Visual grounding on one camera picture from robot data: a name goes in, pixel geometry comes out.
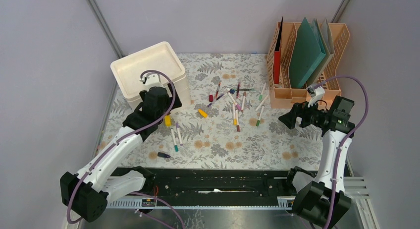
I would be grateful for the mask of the cream drawer unit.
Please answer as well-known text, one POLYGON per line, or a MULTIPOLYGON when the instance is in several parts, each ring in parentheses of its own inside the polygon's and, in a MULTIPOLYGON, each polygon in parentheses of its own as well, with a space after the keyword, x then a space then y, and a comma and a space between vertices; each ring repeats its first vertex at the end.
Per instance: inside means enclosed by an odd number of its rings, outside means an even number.
POLYGON ((145 90, 145 86, 140 75, 146 70, 157 70, 167 75, 174 83, 182 107, 191 105, 186 69, 166 41, 115 60, 110 68, 131 109, 142 101, 139 93, 145 90))

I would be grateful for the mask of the yellow ink bottle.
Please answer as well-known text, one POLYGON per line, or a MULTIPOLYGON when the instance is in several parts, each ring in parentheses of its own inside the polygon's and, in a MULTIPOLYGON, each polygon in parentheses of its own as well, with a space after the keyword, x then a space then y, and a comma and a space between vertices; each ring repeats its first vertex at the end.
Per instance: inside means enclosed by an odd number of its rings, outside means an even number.
POLYGON ((208 114, 207 114, 205 111, 203 111, 203 110, 201 110, 201 109, 198 109, 198 112, 199 112, 199 114, 200 114, 202 117, 204 117, 204 118, 207 118, 207 117, 208 117, 208 114))

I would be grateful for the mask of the dark blue ink bottle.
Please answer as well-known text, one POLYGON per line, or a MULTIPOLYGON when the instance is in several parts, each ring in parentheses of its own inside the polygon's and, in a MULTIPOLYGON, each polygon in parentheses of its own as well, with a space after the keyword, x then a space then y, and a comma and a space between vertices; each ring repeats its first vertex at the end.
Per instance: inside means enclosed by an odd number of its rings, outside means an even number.
POLYGON ((157 156, 160 157, 160 158, 166 158, 166 159, 171 158, 171 156, 169 154, 166 154, 166 153, 163 153, 163 152, 158 152, 157 156))

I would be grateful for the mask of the teal file folder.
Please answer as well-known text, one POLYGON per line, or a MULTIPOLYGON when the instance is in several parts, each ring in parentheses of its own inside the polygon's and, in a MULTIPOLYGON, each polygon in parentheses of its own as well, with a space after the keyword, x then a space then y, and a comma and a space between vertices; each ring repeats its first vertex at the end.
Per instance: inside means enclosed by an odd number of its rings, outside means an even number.
POLYGON ((304 18, 297 30, 297 37, 289 66, 291 88, 302 88, 316 68, 320 49, 311 22, 304 18))

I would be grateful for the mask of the red file folder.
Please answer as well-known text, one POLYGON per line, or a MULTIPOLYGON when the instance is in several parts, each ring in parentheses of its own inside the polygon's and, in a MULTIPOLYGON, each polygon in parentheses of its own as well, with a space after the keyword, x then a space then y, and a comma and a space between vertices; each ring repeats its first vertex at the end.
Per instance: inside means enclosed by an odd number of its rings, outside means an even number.
POLYGON ((283 26, 283 17, 280 23, 278 23, 279 29, 278 29, 277 39, 276 39, 276 45, 274 48, 273 82, 275 85, 279 85, 279 82, 280 82, 282 26, 283 26))

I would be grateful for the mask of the beige file folder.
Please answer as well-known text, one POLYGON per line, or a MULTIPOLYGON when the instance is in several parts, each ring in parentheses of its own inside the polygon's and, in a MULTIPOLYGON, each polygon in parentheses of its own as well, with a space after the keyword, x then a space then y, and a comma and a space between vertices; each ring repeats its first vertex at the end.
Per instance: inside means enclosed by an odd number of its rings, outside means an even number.
POLYGON ((317 55, 317 59, 314 62, 316 63, 316 68, 306 81, 307 85, 311 85, 317 82, 322 72, 325 70, 332 57, 335 55, 332 32, 327 19, 319 24, 318 20, 314 18, 311 22, 311 28, 317 37, 320 54, 317 55))

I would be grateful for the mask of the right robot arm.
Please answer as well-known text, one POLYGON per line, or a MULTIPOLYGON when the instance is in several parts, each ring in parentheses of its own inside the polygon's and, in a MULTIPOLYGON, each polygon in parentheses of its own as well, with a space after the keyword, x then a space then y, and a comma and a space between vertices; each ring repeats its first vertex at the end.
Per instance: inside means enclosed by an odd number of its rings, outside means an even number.
POLYGON ((330 109, 320 110, 309 102, 295 103, 290 112, 279 117, 289 129, 310 125, 321 129, 322 157, 317 174, 302 169, 291 168, 284 189, 296 195, 292 212, 308 222, 325 229, 332 229, 350 209, 352 200, 345 195, 343 177, 346 153, 352 137, 346 135, 354 129, 350 122, 350 111, 354 101, 337 96, 330 109))

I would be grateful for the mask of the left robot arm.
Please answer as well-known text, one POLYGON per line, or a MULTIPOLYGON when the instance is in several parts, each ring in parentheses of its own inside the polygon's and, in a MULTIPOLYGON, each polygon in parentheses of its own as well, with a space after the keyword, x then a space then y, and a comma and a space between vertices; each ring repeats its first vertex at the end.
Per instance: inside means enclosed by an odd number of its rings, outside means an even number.
POLYGON ((122 160, 157 130, 172 109, 182 106, 172 82, 167 87, 153 84, 141 91, 140 97, 142 102, 122 123, 106 149, 77 173, 66 172, 61 176, 61 200, 67 207, 69 224, 81 220, 95 221, 108 203, 129 193, 139 191, 147 195, 152 192, 153 180, 138 170, 130 170, 108 183, 108 178, 122 160))

